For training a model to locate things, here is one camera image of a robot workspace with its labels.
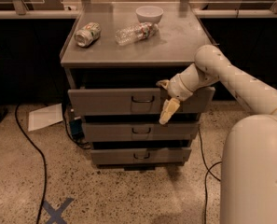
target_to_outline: tape cross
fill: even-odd
[[[55,210],[47,201],[44,201],[43,207],[51,216],[51,218],[46,222],[46,224],[52,224],[54,222],[57,224],[66,224],[66,221],[62,219],[62,212],[73,200],[73,198],[67,198],[61,205],[61,207],[57,210]]]

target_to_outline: soda can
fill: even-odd
[[[82,47],[88,47],[94,40],[101,35],[101,26],[99,23],[90,22],[75,33],[76,43]]]

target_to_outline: drawer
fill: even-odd
[[[96,165],[120,165],[142,163],[183,163],[188,160],[191,149],[179,148],[130,148],[92,150],[91,159]]]
[[[191,140],[199,128],[198,122],[159,123],[83,123],[82,130],[89,142]]]
[[[154,114],[160,112],[160,89],[69,90],[77,116]]]

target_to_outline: power cable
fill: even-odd
[[[205,178],[204,178],[204,188],[205,188],[205,203],[204,203],[204,211],[203,211],[203,223],[206,224],[206,216],[207,216],[207,203],[208,203],[208,190],[207,190],[207,176],[208,174],[212,174],[211,173],[211,169],[213,169],[215,166],[217,166],[218,164],[221,164],[222,161],[218,161],[216,163],[214,163],[206,172]]]
[[[206,174],[204,178],[204,189],[205,189],[205,202],[204,202],[204,210],[203,210],[203,223],[206,224],[206,218],[207,218],[207,203],[208,203],[208,190],[207,190],[207,176],[210,174],[215,180],[218,182],[221,182],[221,179],[215,176],[211,170],[217,166],[217,164],[221,164],[222,161],[218,161],[214,163],[210,168],[206,164],[206,160],[204,158],[204,152],[203,152],[203,142],[202,142],[202,136],[201,136],[201,128],[199,128],[199,134],[200,134],[200,140],[201,140],[201,156],[204,163],[204,166],[206,168]]]
[[[207,166],[206,164],[206,161],[205,161],[205,158],[204,158],[204,152],[203,152],[203,142],[202,142],[202,136],[201,136],[201,128],[198,129],[199,131],[199,134],[200,134],[200,140],[201,140],[201,155],[202,155],[202,160],[203,160],[203,163],[205,165],[205,168],[206,170],[210,173],[210,175],[212,175],[217,181],[221,181],[220,178],[216,177],[212,172],[211,170],[209,169],[209,167]]]
[[[24,136],[28,139],[28,141],[32,144],[32,146],[40,154],[40,156],[41,156],[41,158],[43,160],[43,164],[44,164],[44,187],[43,187],[43,193],[42,193],[42,198],[41,198],[38,214],[37,214],[37,217],[36,217],[36,224],[38,224],[39,219],[41,217],[41,213],[42,213],[42,209],[43,209],[43,204],[44,204],[44,200],[45,200],[45,195],[46,195],[46,189],[47,189],[47,165],[46,165],[46,159],[45,159],[44,153],[35,145],[35,143],[30,139],[30,137],[26,134],[26,132],[23,130],[23,128],[21,127],[21,125],[19,123],[19,120],[18,120],[18,109],[19,109],[20,105],[21,104],[18,104],[16,106],[16,109],[15,109],[15,119],[16,119],[16,122],[17,122],[21,132],[24,134]]]

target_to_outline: drawer handle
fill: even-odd
[[[151,100],[137,100],[132,96],[132,101],[135,103],[152,103],[155,100],[155,96],[153,95]]]
[[[148,134],[151,132],[151,128],[148,128],[147,131],[135,131],[134,128],[132,128],[132,133],[135,133],[135,134]]]
[[[134,153],[134,158],[137,160],[147,160],[147,159],[149,159],[149,157],[150,157],[150,153],[147,153],[143,157],[136,156],[136,154]]]

